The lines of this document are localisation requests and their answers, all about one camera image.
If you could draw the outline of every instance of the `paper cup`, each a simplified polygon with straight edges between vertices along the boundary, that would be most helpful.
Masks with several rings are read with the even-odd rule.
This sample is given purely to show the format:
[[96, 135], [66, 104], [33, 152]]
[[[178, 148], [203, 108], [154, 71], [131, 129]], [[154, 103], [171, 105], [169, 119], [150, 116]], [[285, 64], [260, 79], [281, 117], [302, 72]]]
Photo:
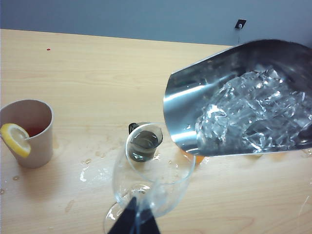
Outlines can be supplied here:
[[25, 99], [8, 104], [0, 111], [0, 126], [5, 123], [15, 123], [29, 134], [27, 141], [31, 152], [28, 157], [23, 158], [8, 147], [21, 166], [37, 168], [50, 161], [53, 154], [53, 111], [47, 103]]

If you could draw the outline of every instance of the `water droplet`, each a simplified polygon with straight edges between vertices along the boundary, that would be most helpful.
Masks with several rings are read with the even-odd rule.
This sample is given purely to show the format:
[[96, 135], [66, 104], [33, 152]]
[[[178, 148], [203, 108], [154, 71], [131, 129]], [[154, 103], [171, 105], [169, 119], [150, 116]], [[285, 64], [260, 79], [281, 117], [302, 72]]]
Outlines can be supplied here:
[[85, 172], [85, 170], [87, 170], [89, 167], [86, 167], [86, 168], [83, 168], [82, 169], [82, 171], [81, 171], [81, 173], [80, 173], [80, 180], [82, 181], [82, 182], [86, 182], [87, 180], [84, 178], [84, 172]]
[[12, 179], [16, 181], [16, 180], [19, 180], [20, 177], [19, 177], [18, 175], [16, 175], [16, 176], [14, 176]]
[[308, 154], [309, 156], [311, 156], [311, 155], [312, 155], [312, 149], [307, 149], [307, 154]]
[[69, 212], [70, 211], [70, 209], [72, 208], [72, 206], [74, 205], [74, 202], [75, 202], [75, 200], [70, 200], [69, 202], [68, 202], [68, 204], [67, 204], [67, 206], [66, 206], [66, 208], [65, 208], [65, 212], [67, 213], [67, 212]]
[[155, 155], [152, 160], [160, 160], [160, 154]]
[[312, 156], [312, 149], [305, 149], [303, 150], [305, 155], [302, 155], [302, 157], [311, 157]]

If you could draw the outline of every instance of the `glass rim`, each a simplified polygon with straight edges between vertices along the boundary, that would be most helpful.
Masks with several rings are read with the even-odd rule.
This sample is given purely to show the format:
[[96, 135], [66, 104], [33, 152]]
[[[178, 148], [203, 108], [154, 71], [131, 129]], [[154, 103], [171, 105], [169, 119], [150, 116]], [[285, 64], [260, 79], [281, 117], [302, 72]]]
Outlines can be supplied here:
[[[151, 182], [151, 183], [155, 183], [157, 180], [149, 179], [147, 176], [145, 176], [144, 174], [142, 174], [141, 172], [139, 172], [139, 171], [134, 167], [133, 163], [131, 162], [132, 159], [130, 159], [129, 154], [128, 154], [128, 144], [130, 143], [130, 139], [131, 139], [132, 136], [136, 133], [136, 131], [138, 131], [139, 129], [142, 129], [142, 128], [146, 127], [146, 126], [149, 126], [149, 125], [157, 125], [157, 124], [166, 127], [166, 130], [168, 131], [167, 126], [166, 126], [165, 123], [161, 123], [161, 122], [144, 123], [144, 124], [138, 126], [137, 128], [135, 128], [135, 129], [128, 135], [127, 140], [126, 140], [126, 144], [125, 144], [125, 153], [126, 153], [126, 157], [127, 157], [128, 163], [130, 164], [130, 166], [132, 167], [132, 169], [133, 169], [141, 178], [143, 178], [144, 180], [147, 180], [147, 181], [149, 181], [149, 182]], [[191, 174], [193, 173], [194, 168], [195, 168], [195, 164], [196, 164], [196, 159], [195, 159], [195, 156], [194, 156], [194, 155], [192, 155], [192, 159], [193, 159], [193, 160], [191, 161], [191, 168], [190, 168], [188, 174], [187, 174], [185, 177], [183, 177], [183, 178], [181, 178], [181, 179], [179, 179], [179, 180], [177, 180], [177, 181], [174, 181], [174, 182], [165, 182], [165, 183], [160, 183], [160, 184], [161, 184], [161, 185], [178, 184], [178, 183], [182, 183], [183, 181], [187, 180], [187, 179], [191, 176]]]

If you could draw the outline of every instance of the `black object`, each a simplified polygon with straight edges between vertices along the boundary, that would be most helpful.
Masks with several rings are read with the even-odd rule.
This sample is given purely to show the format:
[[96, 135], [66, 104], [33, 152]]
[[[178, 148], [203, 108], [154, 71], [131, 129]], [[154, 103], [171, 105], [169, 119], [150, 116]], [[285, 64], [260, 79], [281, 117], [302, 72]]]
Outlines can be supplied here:
[[[108, 234], [136, 234], [137, 233], [137, 227], [135, 224], [136, 214], [137, 214], [137, 198], [133, 197]], [[151, 218], [142, 225], [140, 225], [139, 233], [160, 234], [152, 211], [150, 209], [147, 209], [144, 210], [144, 212], [141, 214], [148, 215], [148, 217]]]
[[238, 28], [239, 29], [239, 25], [241, 24], [242, 25], [242, 28], [244, 27], [245, 23], [246, 23], [247, 20], [245, 19], [239, 19], [235, 25], [235, 28]]
[[137, 123], [130, 123], [129, 124], [129, 134], [138, 127], [139, 125]]

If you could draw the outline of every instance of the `table surface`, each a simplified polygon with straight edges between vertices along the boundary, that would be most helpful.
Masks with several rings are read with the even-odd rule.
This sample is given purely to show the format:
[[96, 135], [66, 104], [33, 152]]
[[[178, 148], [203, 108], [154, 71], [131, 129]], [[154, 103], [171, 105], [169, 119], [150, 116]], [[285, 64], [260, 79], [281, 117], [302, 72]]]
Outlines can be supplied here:
[[[1, 106], [36, 98], [55, 112], [46, 165], [20, 167], [1, 142], [2, 233], [103, 233], [128, 124], [163, 121], [170, 73], [226, 48], [1, 30]], [[311, 234], [311, 220], [312, 157], [295, 151], [205, 158], [157, 222], [163, 234]]]

